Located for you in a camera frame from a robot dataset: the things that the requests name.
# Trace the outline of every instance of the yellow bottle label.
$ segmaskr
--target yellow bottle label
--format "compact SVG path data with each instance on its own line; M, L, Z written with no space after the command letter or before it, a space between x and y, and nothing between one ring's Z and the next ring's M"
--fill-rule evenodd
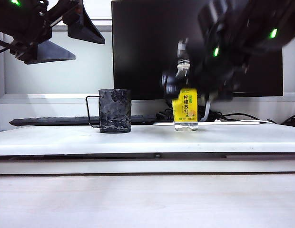
M182 88L178 99L174 99L173 114L174 122L197 122L197 90Z

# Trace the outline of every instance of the black monitor screen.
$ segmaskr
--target black monitor screen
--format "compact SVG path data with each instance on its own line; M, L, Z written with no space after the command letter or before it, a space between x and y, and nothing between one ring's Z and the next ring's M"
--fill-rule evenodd
M189 38L196 52L203 47L198 24L210 0L117 0L112 2L114 87L130 89L133 100L163 99L163 70L176 60L179 40ZM247 0L237 0L246 4ZM254 56L240 74L240 96L283 95L282 51Z

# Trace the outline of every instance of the desk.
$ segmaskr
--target desk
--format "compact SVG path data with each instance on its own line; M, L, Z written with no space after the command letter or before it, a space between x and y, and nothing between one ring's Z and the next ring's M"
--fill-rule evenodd
M213 156L218 153L223 153L225 159ZM176 132L173 126L132 126L132 131L125 134L102 134L88 126L19 128L0 133L0 156L42 157L0 161L0 174L295 171L295 157L290 155L269 159L250 158L245 153L295 153L295 128L220 125L200 126L197 132ZM99 157L47 160L44 156L75 154ZM158 154L160 158L143 157L146 154ZM199 157L189 158L189 154Z
M295 228L295 174L0 177L0 228Z

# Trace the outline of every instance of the robotic arm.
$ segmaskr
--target robotic arm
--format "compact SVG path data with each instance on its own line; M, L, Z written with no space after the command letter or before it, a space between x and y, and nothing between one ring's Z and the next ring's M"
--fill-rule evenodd
M295 37L295 0L249 0L246 5L214 0L203 7L198 22L204 58L196 62L184 48L187 54L177 58L188 58L190 68L183 77L176 69L163 74L165 97L177 98L182 87L195 87L206 97L216 93L232 99L234 73L246 73L252 55L280 50Z
M75 55L48 41L52 28L63 21L68 36L104 44L83 6L83 0L59 0L47 10L47 0L0 0L0 32L13 37L12 43L0 40L0 46L26 64L74 60Z

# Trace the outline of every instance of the mug handle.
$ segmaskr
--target mug handle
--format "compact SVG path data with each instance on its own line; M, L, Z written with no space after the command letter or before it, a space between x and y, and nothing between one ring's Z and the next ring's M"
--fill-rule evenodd
M91 120L90 120L90 114L89 114L89 101L88 101L88 98L89 97L101 97L101 96L87 96L86 98L85 98L85 100L86 100L86 108L87 108L87 116L89 117L88 118L88 123L89 123L89 125L91 126L91 127L93 127L93 128L100 128L100 126L93 126L92 124L91 124Z

